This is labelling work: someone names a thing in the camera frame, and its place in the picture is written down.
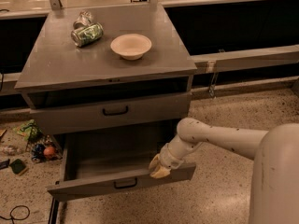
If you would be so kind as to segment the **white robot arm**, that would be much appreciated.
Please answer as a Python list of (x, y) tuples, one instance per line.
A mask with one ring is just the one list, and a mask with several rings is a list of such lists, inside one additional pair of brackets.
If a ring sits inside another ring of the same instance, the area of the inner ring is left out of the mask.
[(182, 119), (175, 137), (150, 162), (150, 176), (158, 179), (170, 175), (204, 142), (254, 161), (249, 224), (299, 224), (298, 123), (262, 131)]

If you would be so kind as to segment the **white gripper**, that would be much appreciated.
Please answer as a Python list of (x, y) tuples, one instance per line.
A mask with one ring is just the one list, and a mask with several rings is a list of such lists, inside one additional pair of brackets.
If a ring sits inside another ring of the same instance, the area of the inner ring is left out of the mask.
[(149, 175), (155, 179), (167, 177), (170, 175), (170, 170), (179, 168), (184, 162), (184, 158), (193, 153), (199, 146), (199, 142), (186, 141), (176, 135), (162, 147), (160, 155), (156, 154), (151, 160)]

